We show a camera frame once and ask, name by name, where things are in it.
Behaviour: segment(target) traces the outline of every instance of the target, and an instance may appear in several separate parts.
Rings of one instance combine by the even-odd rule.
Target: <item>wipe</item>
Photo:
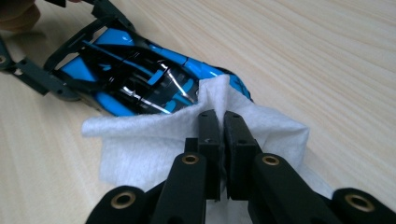
[[[264,152],[286,159],[299,170],[309,129],[272,108],[255,105],[229,85],[228,76],[200,80],[197,105],[171,115],[99,117],[86,120],[84,136],[103,141],[100,178],[115,186],[147,191],[163,182],[174,158],[184,151],[186,138],[198,137],[198,115],[214,109],[220,128],[225,111],[241,115]],[[209,202],[206,223],[249,223],[248,204]]]

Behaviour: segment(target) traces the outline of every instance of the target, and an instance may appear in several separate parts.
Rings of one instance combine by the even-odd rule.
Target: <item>wooden table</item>
[[[391,1],[113,1],[136,30],[238,74],[255,103],[311,128],[305,163],[333,188],[396,210],[396,4]],[[92,7],[37,1],[33,31],[1,35],[42,65]],[[98,178],[98,112],[0,75],[0,223],[83,223],[113,186]]]

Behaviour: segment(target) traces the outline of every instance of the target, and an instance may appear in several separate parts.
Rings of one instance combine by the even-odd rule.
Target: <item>toy car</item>
[[[51,2],[62,5],[64,1]],[[56,50],[44,69],[28,59],[0,64],[0,69],[42,94],[51,91],[64,100],[81,99],[115,116],[173,113],[197,103],[200,79],[223,74],[230,76],[232,87],[250,99],[235,74],[152,43],[107,0],[94,1],[93,5],[92,15],[97,20]],[[94,39],[94,34],[104,29]],[[5,46],[1,49],[12,61]],[[71,53],[78,56],[58,68]]]

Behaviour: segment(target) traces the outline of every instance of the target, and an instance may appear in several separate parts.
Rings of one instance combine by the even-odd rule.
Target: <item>screw hole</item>
[[[374,205],[366,198],[357,194],[348,194],[345,197],[346,202],[352,207],[361,210],[362,212],[373,212],[375,210]]]
[[[129,207],[136,200],[136,195],[131,191],[124,191],[113,197],[111,206],[116,209]]]

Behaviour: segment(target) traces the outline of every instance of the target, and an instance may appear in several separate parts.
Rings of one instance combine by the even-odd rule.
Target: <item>black plastic part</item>
[[[6,44],[3,42],[3,39],[0,37],[0,71],[8,70],[15,63],[12,61],[11,56],[8,53],[6,48]]]
[[[52,3],[58,7],[66,7],[66,0],[45,0],[46,2]],[[94,0],[83,0],[86,3],[93,4]]]
[[[344,223],[396,223],[396,214],[372,195],[358,189],[338,189],[331,209]]]
[[[341,223],[283,158],[269,153],[257,155],[252,174],[277,223]]]
[[[66,7],[66,0],[45,0],[46,2],[52,3],[58,7]]]
[[[234,112],[224,115],[224,137],[228,197],[246,201],[252,185],[251,165],[262,151],[244,119]]]
[[[124,27],[134,31],[132,23],[108,0],[94,0],[92,15],[96,18],[114,16]]]
[[[150,223],[205,223],[205,174],[203,156],[177,156]]]
[[[15,76],[41,94],[51,91],[55,96],[62,100],[76,101],[79,99],[79,96],[75,92],[71,91],[63,81],[51,73],[43,71],[28,58],[16,63],[15,66],[22,72],[22,74]]]
[[[95,206],[87,224],[148,223],[146,200],[141,189],[127,186],[113,189]]]
[[[253,188],[249,195],[247,210],[253,224],[277,224],[274,215],[257,188]]]
[[[90,42],[93,39],[93,34],[110,23],[115,21],[114,16],[106,16],[91,22],[88,26],[81,29],[78,33],[73,35],[69,40],[61,45],[54,53],[52,53],[44,64],[44,69],[52,71],[60,63],[64,57],[70,53],[78,52],[85,47],[83,41]]]
[[[214,110],[198,116],[198,153],[207,159],[206,198],[220,200],[222,141],[219,121]]]

